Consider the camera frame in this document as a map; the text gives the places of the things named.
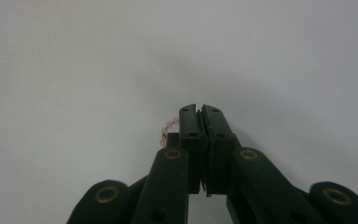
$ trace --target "metal rivet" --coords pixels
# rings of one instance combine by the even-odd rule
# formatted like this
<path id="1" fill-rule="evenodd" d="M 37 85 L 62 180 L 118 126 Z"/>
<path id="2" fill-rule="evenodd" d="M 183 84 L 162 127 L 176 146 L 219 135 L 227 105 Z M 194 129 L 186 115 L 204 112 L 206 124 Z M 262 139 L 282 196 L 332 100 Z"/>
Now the metal rivet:
<path id="1" fill-rule="evenodd" d="M 110 203 L 118 197 L 120 190 L 118 187 L 111 185 L 101 188 L 95 194 L 95 201 L 98 203 Z"/>
<path id="2" fill-rule="evenodd" d="M 248 161 L 256 161 L 259 159 L 257 153 L 250 149 L 242 150 L 241 156 Z"/>
<path id="3" fill-rule="evenodd" d="M 170 160 L 175 160 L 178 159 L 182 156 L 182 154 L 180 153 L 179 150 L 176 149 L 168 149 L 165 153 L 165 158 L 170 159 Z"/>
<path id="4" fill-rule="evenodd" d="M 324 197 L 339 205 L 350 205 L 352 199 L 339 189 L 324 189 Z"/>

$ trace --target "screw hole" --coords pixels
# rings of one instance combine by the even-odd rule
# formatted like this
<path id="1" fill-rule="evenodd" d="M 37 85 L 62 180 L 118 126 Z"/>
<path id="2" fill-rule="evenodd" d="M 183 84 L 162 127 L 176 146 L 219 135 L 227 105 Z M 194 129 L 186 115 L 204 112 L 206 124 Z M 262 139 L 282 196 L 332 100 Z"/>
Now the screw hole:
<path id="1" fill-rule="evenodd" d="M 351 197 L 339 189 L 324 189 L 324 197 L 339 205 L 350 205 Z"/>
<path id="2" fill-rule="evenodd" d="M 197 136 L 199 136 L 197 133 L 191 133 L 190 134 L 190 137 L 197 137 Z"/>
<path id="3" fill-rule="evenodd" d="M 152 221 L 155 221 L 155 222 L 161 222 L 165 219 L 165 217 L 167 216 L 167 214 L 165 214 L 164 211 L 162 210 L 154 210 L 151 214 L 151 219 Z"/>
<path id="4" fill-rule="evenodd" d="M 107 186 L 97 191 L 95 200 L 98 203 L 110 203 L 114 201 L 119 194 L 119 189 L 116 186 Z"/>
<path id="5" fill-rule="evenodd" d="M 299 212 L 292 212 L 290 213 L 290 217 L 292 217 L 292 220 L 298 222 L 298 223 L 305 223 L 307 222 L 307 218 Z"/>
<path id="6" fill-rule="evenodd" d="M 245 150 L 241 151 L 241 156 L 248 161 L 257 161 L 258 160 L 257 153 L 250 149 L 245 149 Z"/>
<path id="7" fill-rule="evenodd" d="M 216 135 L 216 137 L 218 137 L 218 138 L 225 138 L 225 137 L 226 137 L 226 135 L 225 135 L 225 134 L 223 134 L 223 133 L 219 133 L 219 134 L 217 134 L 217 135 Z"/>
<path id="8" fill-rule="evenodd" d="M 180 151 L 178 151 L 176 149 L 169 149 L 164 154 L 165 154 L 165 158 L 170 159 L 170 160 L 175 160 L 182 156 Z"/>

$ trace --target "brass rivet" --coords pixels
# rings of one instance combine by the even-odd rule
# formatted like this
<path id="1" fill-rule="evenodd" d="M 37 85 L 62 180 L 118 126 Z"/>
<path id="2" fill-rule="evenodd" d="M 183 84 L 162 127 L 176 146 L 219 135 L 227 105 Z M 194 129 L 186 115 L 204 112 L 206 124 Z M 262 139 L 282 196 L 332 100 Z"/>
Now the brass rivet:
<path id="1" fill-rule="evenodd" d="M 250 149 L 242 150 L 241 156 L 248 161 L 256 161 L 259 159 L 257 153 Z"/>
<path id="2" fill-rule="evenodd" d="M 116 186 L 106 186 L 101 188 L 95 194 L 95 200 L 98 203 L 110 203 L 118 197 L 119 189 Z"/>
<path id="3" fill-rule="evenodd" d="M 339 189 L 324 189 L 324 197 L 339 205 L 350 205 L 352 199 Z"/>
<path id="4" fill-rule="evenodd" d="M 180 153 L 179 150 L 177 149 L 168 149 L 165 153 L 165 158 L 170 159 L 170 160 L 175 160 L 178 159 L 182 156 L 182 154 Z"/>

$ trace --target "small pink object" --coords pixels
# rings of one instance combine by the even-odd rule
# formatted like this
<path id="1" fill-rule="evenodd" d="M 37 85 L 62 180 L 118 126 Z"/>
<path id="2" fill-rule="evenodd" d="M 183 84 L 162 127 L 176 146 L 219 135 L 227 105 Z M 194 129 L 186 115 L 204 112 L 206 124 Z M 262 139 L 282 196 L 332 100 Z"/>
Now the small pink object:
<path id="1" fill-rule="evenodd" d="M 161 129 L 162 136 L 161 136 L 161 140 L 159 141 L 159 144 L 162 147 L 167 146 L 168 131 L 169 131 L 169 129 L 171 129 L 176 124 L 179 124 L 179 118 L 174 118 L 172 121 L 168 121 L 166 126 Z"/>

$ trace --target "white surface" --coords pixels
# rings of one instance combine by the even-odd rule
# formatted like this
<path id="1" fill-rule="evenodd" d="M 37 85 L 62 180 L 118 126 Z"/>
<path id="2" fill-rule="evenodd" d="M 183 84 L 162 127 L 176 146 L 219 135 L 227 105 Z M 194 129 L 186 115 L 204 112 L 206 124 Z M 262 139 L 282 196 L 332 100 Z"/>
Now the white surface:
<path id="1" fill-rule="evenodd" d="M 132 184 L 192 103 L 301 189 L 358 193 L 358 1 L 0 1 L 0 224 Z M 229 223 L 224 200 L 188 223 Z"/>

